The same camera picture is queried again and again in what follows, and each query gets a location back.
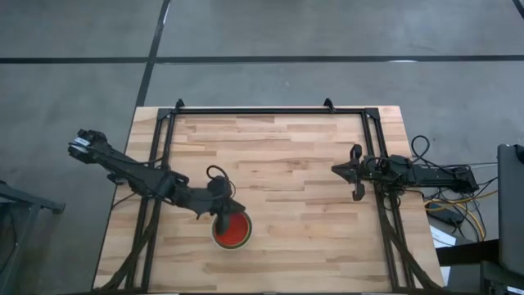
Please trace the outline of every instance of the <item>butcher block tabletop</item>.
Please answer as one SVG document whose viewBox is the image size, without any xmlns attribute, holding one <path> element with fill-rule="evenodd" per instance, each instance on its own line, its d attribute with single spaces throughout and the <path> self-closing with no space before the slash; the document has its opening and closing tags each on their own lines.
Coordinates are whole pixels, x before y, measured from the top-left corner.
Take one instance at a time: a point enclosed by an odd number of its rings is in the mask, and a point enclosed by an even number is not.
<svg viewBox="0 0 524 295">
<path fill-rule="evenodd" d="M 400 108 L 377 108 L 389 154 L 411 157 Z M 148 160 L 157 110 L 136 110 L 126 154 L 137 161 Z M 359 115 L 177 115 L 171 169 L 188 176 L 191 187 L 206 186 L 208 166 L 225 169 L 253 233 L 244 247 L 223 250 L 211 237 L 212 216 L 197 220 L 192 211 L 162 204 L 149 292 L 390 291 L 373 186 L 364 183 L 366 195 L 354 202 L 353 185 L 331 172 L 348 162 L 356 143 L 365 147 Z M 114 202 L 130 193 L 118 187 Z M 111 212 L 93 287 L 107 282 L 129 254 L 139 203 L 131 197 Z M 409 250 L 442 285 L 420 195 L 402 196 L 400 213 Z M 136 284 L 143 255 L 138 265 Z"/>
</svg>

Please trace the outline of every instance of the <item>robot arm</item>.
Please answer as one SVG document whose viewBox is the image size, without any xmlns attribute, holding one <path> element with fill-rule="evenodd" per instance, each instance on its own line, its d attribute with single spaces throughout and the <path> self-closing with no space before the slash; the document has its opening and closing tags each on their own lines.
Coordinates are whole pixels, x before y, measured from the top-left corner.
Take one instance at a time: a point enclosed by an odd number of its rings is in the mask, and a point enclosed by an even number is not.
<svg viewBox="0 0 524 295">
<path fill-rule="evenodd" d="M 98 131 L 83 130 L 69 144 L 68 152 L 73 158 L 85 164 L 99 164 L 110 172 L 107 176 L 115 184 L 127 180 L 134 193 L 143 197 L 156 197 L 172 206 L 192 210 L 196 217 L 209 212 L 218 216 L 217 234 L 222 235 L 228 229 L 230 214 L 243 212 L 246 208 L 231 199 L 231 182 L 225 171 L 218 166 L 209 166 L 207 174 L 211 181 L 206 188 L 191 188 L 189 178 L 175 171 L 154 168 L 157 161 L 138 162 L 116 151 Z M 223 173 L 210 176 L 210 169 Z"/>
</svg>

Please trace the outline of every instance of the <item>black floor stripe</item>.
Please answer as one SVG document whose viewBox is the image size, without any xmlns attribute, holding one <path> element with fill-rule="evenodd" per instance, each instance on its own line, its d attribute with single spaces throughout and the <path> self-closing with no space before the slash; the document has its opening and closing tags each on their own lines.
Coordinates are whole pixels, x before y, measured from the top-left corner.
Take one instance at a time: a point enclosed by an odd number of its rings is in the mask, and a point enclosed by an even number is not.
<svg viewBox="0 0 524 295">
<path fill-rule="evenodd" d="M 513 4 L 515 4 L 515 7 L 517 8 L 518 13 L 520 13 L 522 18 L 524 19 L 524 6 L 522 5 L 521 0 L 513 0 Z"/>
<path fill-rule="evenodd" d="M 231 63 L 297 63 L 297 62 L 457 62 L 457 61 L 524 61 L 524 55 L 462 56 L 280 56 L 280 57 L 157 57 L 159 64 L 231 64 Z"/>
<path fill-rule="evenodd" d="M 0 64 L 108 64 L 147 61 L 147 57 L 0 57 Z"/>
<path fill-rule="evenodd" d="M 137 101 L 135 103 L 136 107 L 143 107 L 144 103 L 146 102 L 147 90 L 149 89 L 149 82 L 151 81 L 151 75 L 153 74 L 155 58 L 156 54 L 158 53 L 158 47 L 160 46 L 160 39 L 162 38 L 162 32 L 164 31 L 164 22 L 169 10 L 170 3 L 170 0 L 164 0 L 162 2 L 162 8 L 160 9 L 160 15 L 158 17 L 158 22 L 156 23 L 155 36 L 153 37 L 153 42 L 151 43 L 151 50 L 149 51 L 146 69 L 144 70 L 142 82 L 140 83 L 140 89 L 138 90 Z"/>
</svg>

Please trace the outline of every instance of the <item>red bowl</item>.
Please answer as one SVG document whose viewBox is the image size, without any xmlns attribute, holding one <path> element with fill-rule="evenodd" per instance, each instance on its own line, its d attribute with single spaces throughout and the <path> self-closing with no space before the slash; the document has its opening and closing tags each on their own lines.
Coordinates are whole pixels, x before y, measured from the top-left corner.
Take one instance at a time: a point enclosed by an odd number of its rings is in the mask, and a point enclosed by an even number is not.
<svg viewBox="0 0 524 295">
<path fill-rule="evenodd" d="M 245 213 L 236 213 L 229 216 L 229 228 L 223 235 L 216 233 L 216 221 L 213 220 L 213 239 L 224 249 L 233 250 L 244 246 L 251 237 L 251 219 Z"/>
</svg>

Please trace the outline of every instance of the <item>concrete floor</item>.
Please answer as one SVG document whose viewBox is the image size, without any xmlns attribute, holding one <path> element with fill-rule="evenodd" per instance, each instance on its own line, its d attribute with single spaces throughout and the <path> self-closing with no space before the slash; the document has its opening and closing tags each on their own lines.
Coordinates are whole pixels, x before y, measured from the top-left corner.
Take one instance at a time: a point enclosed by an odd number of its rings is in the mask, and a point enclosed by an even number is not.
<svg viewBox="0 0 524 295">
<path fill-rule="evenodd" d="M 160 6 L 0 0 L 0 57 L 146 57 Z M 159 56 L 524 54 L 522 26 L 509 0 L 178 0 Z M 20 293 L 89 290 L 115 188 L 67 143 L 99 129 L 123 149 L 143 71 L 0 65 L 0 179 L 67 203 L 62 216 L 41 215 Z M 524 62 L 156 65 L 145 103 L 400 105 L 409 137 L 431 139 L 428 159 L 495 161 L 498 144 L 524 142 L 523 75 Z M 497 197 L 481 212 L 497 238 Z"/>
</svg>

